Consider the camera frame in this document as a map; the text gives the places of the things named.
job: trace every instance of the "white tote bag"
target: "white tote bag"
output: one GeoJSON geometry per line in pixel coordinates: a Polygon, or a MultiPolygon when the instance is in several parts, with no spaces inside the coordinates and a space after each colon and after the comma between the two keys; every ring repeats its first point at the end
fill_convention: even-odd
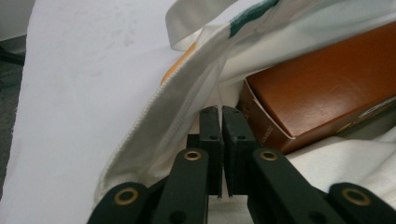
{"type": "MultiPolygon", "coordinates": [[[[165,177],[183,139],[194,132],[198,112],[205,105],[235,106],[245,76],[396,19],[394,1],[268,0],[242,10],[230,22],[204,26],[233,3],[215,2],[180,0],[169,9],[171,47],[186,53],[166,73],[109,160],[96,202],[120,183],[150,186],[165,177]]],[[[394,124],[394,117],[391,112],[385,123],[394,124]]],[[[396,207],[391,162],[396,160],[395,134],[393,129],[371,141],[332,137],[289,158],[317,188],[327,191],[332,183],[354,182],[396,207]],[[382,152],[372,155],[372,147],[382,152]]],[[[249,223],[245,204],[245,197],[211,200],[209,223],[249,223]]]]}

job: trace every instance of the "white fabric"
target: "white fabric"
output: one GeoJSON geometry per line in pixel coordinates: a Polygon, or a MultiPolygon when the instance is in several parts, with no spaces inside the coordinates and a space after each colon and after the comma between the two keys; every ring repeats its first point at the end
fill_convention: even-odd
{"type": "MultiPolygon", "coordinates": [[[[230,51],[233,57],[226,63],[220,77],[222,103],[232,105],[236,100],[235,86],[241,78],[236,73],[242,72],[240,67],[245,66],[243,73],[248,74],[258,66],[271,65],[290,55],[329,44],[332,38],[345,38],[351,34],[349,30],[357,33],[392,20],[394,1],[372,2],[360,0],[337,4],[265,38],[240,42],[230,51]],[[342,20],[347,15],[356,15],[356,21],[367,15],[368,19],[362,23],[351,22],[354,18],[342,20]],[[325,31],[331,29],[337,32],[328,37],[332,32],[325,31]],[[257,46],[263,45],[260,50],[265,50],[264,56],[264,51],[256,48],[242,48],[257,41],[262,43],[257,46]],[[249,60],[244,60],[244,56],[249,56],[249,60]]],[[[164,72],[180,56],[180,52],[168,47],[164,22],[166,9],[172,3],[170,0],[36,0],[28,30],[27,57],[11,157],[0,202],[0,223],[87,221],[100,172],[134,123],[142,122],[139,115],[154,113],[145,109],[151,96],[162,93],[170,94],[170,97],[177,95],[178,89],[173,89],[172,93],[155,93],[164,72]]],[[[246,8],[249,5],[238,1],[232,7],[236,6],[246,8]]],[[[217,70],[212,70],[213,73],[220,72],[225,61],[217,63],[217,70]]],[[[216,76],[208,76],[211,78],[198,80],[207,88],[191,88],[205,93],[199,99],[201,102],[194,102],[195,107],[190,108],[191,111],[197,111],[199,104],[205,103],[213,83],[218,80],[216,76]]],[[[183,81],[181,79],[177,85],[187,84],[183,81]]],[[[164,105],[157,113],[169,118],[166,111],[170,106],[164,105]]],[[[155,130],[163,125],[163,120],[157,118],[151,121],[146,131],[140,131],[155,130]]],[[[188,122],[193,119],[193,113],[185,118],[188,122]]],[[[325,189],[332,182],[351,179],[374,190],[394,206],[395,132],[393,129],[370,142],[331,138],[316,145],[317,150],[306,149],[290,159],[314,186],[325,189]],[[376,153],[368,146],[375,147],[376,153]],[[332,165],[332,169],[325,169],[327,167],[323,164],[332,165]]],[[[176,138],[182,138],[182,133],[179,135],[176,138]]],[[[153,149],[142,147],[139,150],[153,149]]],[[[163,159],[158,163],[152,161],[153,165],[164,166],[163,174],[159,175],[164,175],[168,169],[165,166],[170,165],[166,162],[168,159],[171,161],[170,158],[163,159]]],[[[145,160],[134,158],[134,161],[141,162],[135,163],[136,166],[147,165],[145,160]]],[[[162,167],[152,169],[161,171],[162,167]]],[[[222,201],[212,199],[209,223],[251,223],[244,203],[243,197],[222,201]]]]}
{"type": "Polygon", "coordinates": [[[166,13],[166,27],[173,49],[186,50],[200,29],[236,0],[177,0],[166,13]]]}

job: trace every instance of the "white surface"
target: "white surface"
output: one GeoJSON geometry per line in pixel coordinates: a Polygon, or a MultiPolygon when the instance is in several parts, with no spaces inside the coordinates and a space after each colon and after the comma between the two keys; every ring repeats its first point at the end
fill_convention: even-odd
{"type": "MultiPolygon", "coordinates": [[[[36,1],[0,223],[87,221],[107,159],[159,87],[163,74],[181,55],[170,50],[165,30],[164,16],[172,3],[36,1]]],[[[384,179],[378,172],[396,179],[392,166],[395,132],[383,138],[387,143],[370,145],[330,139],[317,145],[321,149],[301,151],[292,161],[322,188],[350,178],[353,173],[344,173],[349,166],[357,172],[367,171],[356,180],[364,186],[381,185],[384,179]],[[383,147],[384,153],[365,158],[363,155],[373,152],[368,146],[383,147]],[[360,155],[360,162],[345,158],[342,148],[350,147],[348,153],[360,155]],[[334,160],[318,159],[333,154],[334,148],[338,148],[334,160]],[[381,165],[385,158],[389,161],[381,165]],[[333,172],[323,175],[324,164],[334,161],[333,172]],[[363,161],[372,165],[365,169],[363,161]]],[[[387,183],[390,185],[377,192],[384,190],[379,193],[394,200],[391,195],[396,185],[387,183]]],[[[241,204],[244,199],[212,202],[209,209],[215,213],[209,212],[209,223],[250,223],[241,204]]]]}
{"type": "Polygon", "coordinates": [[[26,35],[35,0],[0,0],[0,41],[26,35]]]}

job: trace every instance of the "white cloth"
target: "white cloth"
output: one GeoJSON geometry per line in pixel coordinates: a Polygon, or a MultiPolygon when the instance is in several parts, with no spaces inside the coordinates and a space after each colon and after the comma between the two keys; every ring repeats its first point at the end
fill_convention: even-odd
{"type": "MultiPolygon", "coordinates": [[[[355,1],[355,5],[338,7],[344,9],[339,10],[340,13],[350,13],[351,20],[356,12],[378,14],[378,20],[368,20],[373,26],[390,20],[393,15],[390,12],[389,17],[382,15],[395,8],[394,1],[378,1],[375,7],[369,2],[355,1]]],[[[107,159],[145,111],[164,72],[181,55],[169,48],[164,22],[166,10],[172,3],[171,0],[36,0],[0,202],[0,223],[87,221],[94,190],[107,159]]],[[[251,2],[238,1],[217,21],[228,21],[235,11],[250,5],[251,2]]],[[[346,28],[342,21],[334,18],[337,17],[319,13],[315,20],[301,20],[268,35],[262,48],[235,50],[220,77],[222,103],[232,105],[236,100],[236,89],[229,87],[239,78],[236,77],[241,72],[238,65],[248,64],[249,71],[245,72],[249,73],[263,64],[317,48],[318,43],[329,42],[333,37],[345,38],[346,28]],[[258,50],[271,55],[258,62],[259,57],[251,57],[258,50]]],[[[361,30],[360,25],[357,22],[354,27],[361,30]]],[[[301,151],[301,155],[291,161],[314,186],[325,189],[333,181],[355,176],[361,164],[347,158],[359,156],[359,160],[369,161],[370,170],[351,181],[362,183],[395,204],[394,132],[384,135],[379,142],[336,139],[337,143],[325,144],[309,153],[301,151]],[[342,150],[359,147],[369,152],[367,146],[381,150],[380,155],[373,155],[375,160],[364,158],[364,153],[357,153],[357,149],[349,154],[342,150]],[[338,148],[335,164],[328,160],[329,154],[333,154],[332,148],[338,148]],[[347,155],[351,157],[339,160],[347,155]],[[324,163],[332,164],[332,169],[326,170],[327,175],[321,175],[324,163]],[[341,164],[354,169],[337,169],[341,164]]],[[[211,200],[209,223],[251,223],[244,200],[211,200]]]]}

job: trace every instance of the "cardboard box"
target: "cardboard box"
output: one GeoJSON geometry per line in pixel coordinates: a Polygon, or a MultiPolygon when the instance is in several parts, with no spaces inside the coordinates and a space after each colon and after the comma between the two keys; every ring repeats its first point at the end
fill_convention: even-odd
{"type": "Polygon", "coordinates": [[[285,154],[396,105],[396,22],[247,77],[239,108],[285,154]]]}

